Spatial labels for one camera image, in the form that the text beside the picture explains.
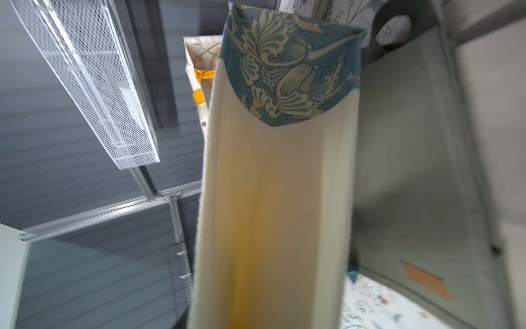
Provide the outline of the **cream tote blue print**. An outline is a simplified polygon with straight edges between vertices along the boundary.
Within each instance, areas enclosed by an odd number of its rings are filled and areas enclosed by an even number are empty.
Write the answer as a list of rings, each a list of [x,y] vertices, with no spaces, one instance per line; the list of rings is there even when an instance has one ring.
[[[363,36],[230,4],[212,82],[189,328],[338,328]]]

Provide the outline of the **olive green canvas bag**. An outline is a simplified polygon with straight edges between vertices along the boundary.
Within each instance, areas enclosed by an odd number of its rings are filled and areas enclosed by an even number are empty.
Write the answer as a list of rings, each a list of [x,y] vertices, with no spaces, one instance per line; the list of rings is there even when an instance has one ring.
[[[351,261],[452,328],[515,326],[497,216],[431,1],[389,1],[407,42],[369,42],[362,68]]]

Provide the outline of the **cream tote bag front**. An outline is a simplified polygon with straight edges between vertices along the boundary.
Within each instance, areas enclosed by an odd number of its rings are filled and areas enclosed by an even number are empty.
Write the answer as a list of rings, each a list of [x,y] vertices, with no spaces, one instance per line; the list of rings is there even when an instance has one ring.
[[[443,1],[525,327],[525,2]]]

